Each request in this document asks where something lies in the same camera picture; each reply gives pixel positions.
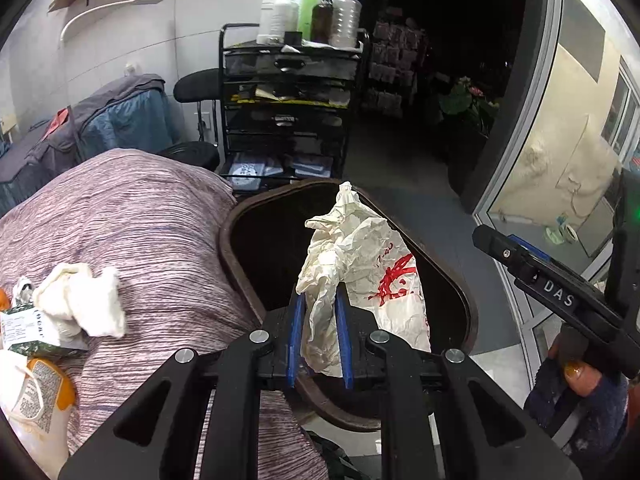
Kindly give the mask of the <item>right hand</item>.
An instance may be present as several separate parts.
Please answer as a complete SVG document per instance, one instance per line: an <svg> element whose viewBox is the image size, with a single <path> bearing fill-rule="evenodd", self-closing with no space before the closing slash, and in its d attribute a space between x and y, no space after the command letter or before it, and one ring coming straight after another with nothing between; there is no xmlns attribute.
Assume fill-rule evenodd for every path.
<svg viewBox="0 0 640 480"><path fill-rule="evenodd" d="M560 351L561 335L555 337L551 349L548 352L549 358L556 358ZM565 379L578 396L590 396L597 386L603 382L603 374L600 370L582 361L570 361L563 365ZM639 402L639 385L633 386L629 390L631 401Z"/></svg>

